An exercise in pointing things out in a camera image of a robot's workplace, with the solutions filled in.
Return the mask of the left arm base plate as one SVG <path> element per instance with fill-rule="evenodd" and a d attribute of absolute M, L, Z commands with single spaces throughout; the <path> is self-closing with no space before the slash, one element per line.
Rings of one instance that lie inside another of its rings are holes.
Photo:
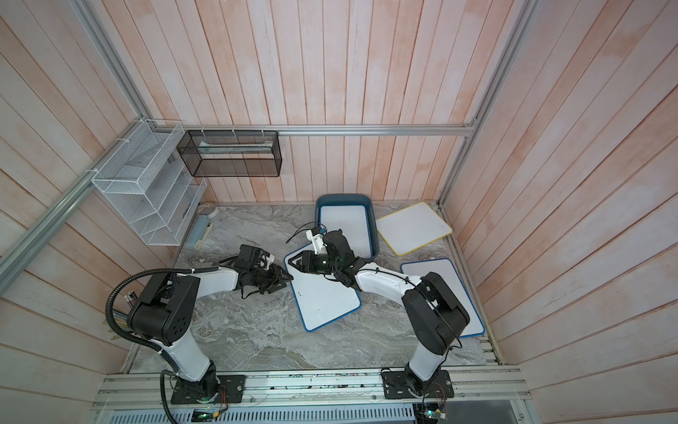
<path fill-rule="evenodd" d="M 173 405 L 239 404 L 245 390 L 245 375 L 205 376 L 199 382 L 178 378 L 171 396 Z"/>

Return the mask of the teal plastic storage box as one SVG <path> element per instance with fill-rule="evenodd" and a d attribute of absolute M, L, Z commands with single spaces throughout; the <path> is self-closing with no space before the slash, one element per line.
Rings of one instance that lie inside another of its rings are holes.
<path fill-rule="evenodd" d="M 371 227 L 371 236 L 373 244 L 373 256 L 371 258 L 364 258 L 373 261 L 380 252 L 378 231 L 376 225 L 376 218 L 374 215 L 374 206 L 369 197 L 363 194 L 325 194 L 321 196 L 315 204 L 315 218 L 320 221 L 320 208 L 323 206 L 340 206 L 340 205 L 362 205 L 367 210 L 368 222 Z"/>

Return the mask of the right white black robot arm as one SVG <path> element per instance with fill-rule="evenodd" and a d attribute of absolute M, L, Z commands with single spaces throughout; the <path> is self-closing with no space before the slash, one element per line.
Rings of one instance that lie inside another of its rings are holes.
<path fill-rule="evenodd" d="M 436 272 L 422 277 L 381 268 L 357 256 L 340 230 L 307 231 L 312 248 L 291 256 L 294 270 L 320 275 L 343 286 L 379 295 L 404 307 L 418 339 L 404 376 L 414 390 L 434 381 L 448 351 L 462 334 L 471 316 L 444 278 Z"/>

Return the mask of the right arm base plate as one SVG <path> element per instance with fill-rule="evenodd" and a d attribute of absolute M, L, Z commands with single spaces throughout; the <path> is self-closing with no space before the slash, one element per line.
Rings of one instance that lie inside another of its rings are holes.
<path fill-rule="evenodd" d="M 382 369 L 380 372 L 384 397 L 386 399 L 417 399 L 455 397 L 448 371 L 437 369 L 429 380 L 420 380 L 411 370 L 395 371 Z"/>

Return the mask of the blue-framed whiteboard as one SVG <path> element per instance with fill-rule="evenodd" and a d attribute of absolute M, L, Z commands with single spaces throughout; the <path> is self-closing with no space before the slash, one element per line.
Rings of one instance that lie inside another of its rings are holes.
<path fill-rule="evenodd" d="M 486 333 L 485 325 L 471 300 L 471 296 L 450 259 L 443 258 L 404 263 L 400 266 L 400 270 L 404 274 L 420 277 L 423 277 L 428 272 L 440 275 L 470 316 L 470 323 L 465 327 L 461 337 L 480 337 Z"/>
<path fill-rule="evenodd" d="M 364 206 L 323 206 L 320 221 L 329 231 L 341 230 L 356 256 L 367 259 L 373 256 L 371 227 Z"/>
<path fill-rule="evenodd" d="M 292 275 L 291 289 L 306 331 L 313 332 L 360 309 L 362 302 L 358 293 L 339 282 L 332 282 L 321 275 L 305 274 L 287 263 L 296 254 L 310 250 L 302 247 L 284 257 L 286 270 Z"/>

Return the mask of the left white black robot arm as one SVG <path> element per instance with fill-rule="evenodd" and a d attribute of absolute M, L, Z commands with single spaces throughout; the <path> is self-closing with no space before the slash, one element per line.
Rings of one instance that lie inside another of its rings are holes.
<path fill-rule="evenodd" d="M 270 294 L 292 281 L 275 256 L 259 247 L 243 245 L 238 255 L 199 269 L 151 270 L 149 281 L 132 308 L 127 325 L 135 337 L 160 353 L 180 379 L 197 383 L 213 362 L 190 330 L 197 300 L 217 293 Z"/>

